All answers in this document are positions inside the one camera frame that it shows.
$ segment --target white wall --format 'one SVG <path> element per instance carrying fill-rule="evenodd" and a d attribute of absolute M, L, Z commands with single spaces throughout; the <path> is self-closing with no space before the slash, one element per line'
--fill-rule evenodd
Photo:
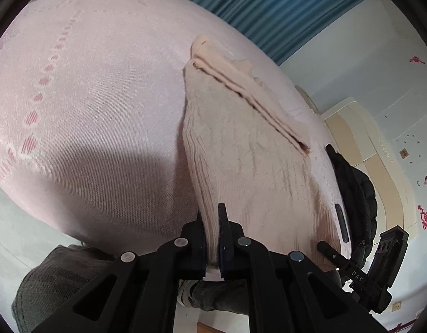
<path fill-rule="evenodd" d="M 425 62 L 409 60 L 417 56 Z M 282 66 L 321 112 L 354 97 L 374 117 L 427 211 L 427 48 L 389 0 L 366 0 Z M 406 148 L 409 156 L 401 159 Z M 427 302 L 427 229 L 420 225 L 390 289 L 402 308 L 374 315 L 386 328 L 415 318 Z"/>
<path fill-rule="evenodd" d="M 380 0 L 365 0 L 321 31 L 280 68 L 310 96 L 394 38 Z"/>

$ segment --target black jacket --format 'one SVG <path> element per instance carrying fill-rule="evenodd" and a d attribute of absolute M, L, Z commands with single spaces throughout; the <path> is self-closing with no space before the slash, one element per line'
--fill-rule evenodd
<path fill-rule="evenodd" d="M 373 249 L 377 231 L 377 200 L 374 185 L 362 171 L 352 167 L 332 145 L 326 152 L 334 166 L 338 188 L 348 217 L 352 243 L 351 261 L 362 268 Z"/>

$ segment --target pink dotted pattern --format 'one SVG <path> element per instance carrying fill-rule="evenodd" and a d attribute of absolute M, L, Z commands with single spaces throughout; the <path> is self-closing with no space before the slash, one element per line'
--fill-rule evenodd
<path fill-rule="evenodd" d="M 0 163 L 0 181 L 5 179 L 17 164 L 16 155 L 12 147 L 8 147 L 6 156 L 2 159 Z"/>
<path fill-rule="evenodd" d="M 47 91 L 54 80 L 54 72 L 57 69 L 57 61 L 61 56 L 61 52 L 65 48 L 67 38 L 73 30 L 73 24 L 76 23 L 77 19 L 81 15 L 82 11 L 77 10 L 74 15 L 70 18 L 66 26 L 64 26 L 57 42 L 53 45 L 52 50 L 55 51 L 52 56 L 49 57 L 48 63 L 41 69 L 41 76 L 35 77 L 35 87 L 37 91 L 31 97 L 30 102 L 33 105 L 39 105 L 45 102 L 45 91 Z M 3 43 L 0 42 L 0 53 L 3 47 Z M 41 117 L 36 109 L 29 111 L 24 120 L 22 121 L 25 128 L 28 129 L 28 133 L 21 143 L 19 153 L 22 157 L 29 157 L 35 149 L 39 146 L 39 140 L 36 138 L 35 129 Z M 4 180 L 18 164 L 17 152 L 13 146 L 7 148 L 5 156 L 0 162 L 0 181 Z"/>

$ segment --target wall outlet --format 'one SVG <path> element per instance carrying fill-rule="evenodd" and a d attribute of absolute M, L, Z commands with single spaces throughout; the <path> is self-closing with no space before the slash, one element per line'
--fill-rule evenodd
<path fill-rule="evenodd" d="M 399 310 L 402 307 L 402 301 L 393 303 L 393 312 Z"/>
<path fill-rule="evenodd" d="M 409 156 L 409 154 L 406 151 L 406 149 L 403 149 L 403 150 L 400 150 L 400 156 L 402 157 L 402 159 L 405 159 L 407 156 Z"/>

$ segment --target sneaker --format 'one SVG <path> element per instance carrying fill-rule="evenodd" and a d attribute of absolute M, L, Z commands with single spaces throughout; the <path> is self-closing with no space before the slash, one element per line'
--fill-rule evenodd
<path fill-rule="evenodd" d="M 184 307 L 193 308 L 190 293 L 195 288 L 195 284 L 199 281 L 179 281 L 178 298 L 177 301 Z"/>

